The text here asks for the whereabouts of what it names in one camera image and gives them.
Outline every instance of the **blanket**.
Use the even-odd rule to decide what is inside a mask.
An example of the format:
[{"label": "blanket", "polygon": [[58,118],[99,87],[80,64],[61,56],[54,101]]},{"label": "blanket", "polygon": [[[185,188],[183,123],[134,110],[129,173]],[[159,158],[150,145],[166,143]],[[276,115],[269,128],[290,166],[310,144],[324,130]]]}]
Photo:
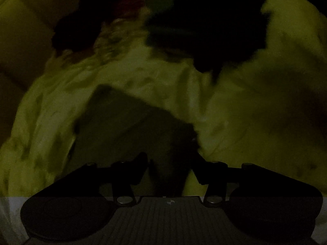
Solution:
[{"label": "blanket", "polygon": [[[193,124],[208,161],[254,163],[327,196],[325,16],[307,0],[267,0],[267,48],[238,66],[225,64],[212,85],[191,59],[169,62],[145,45],[142,12],[138,21],[103,27],[87,59],[52,56],[0,149],[2,196],[31,196],[62,173],[75,140],[73,123],[100,84]],[[204,192],[191,173],[184,195]]]}]

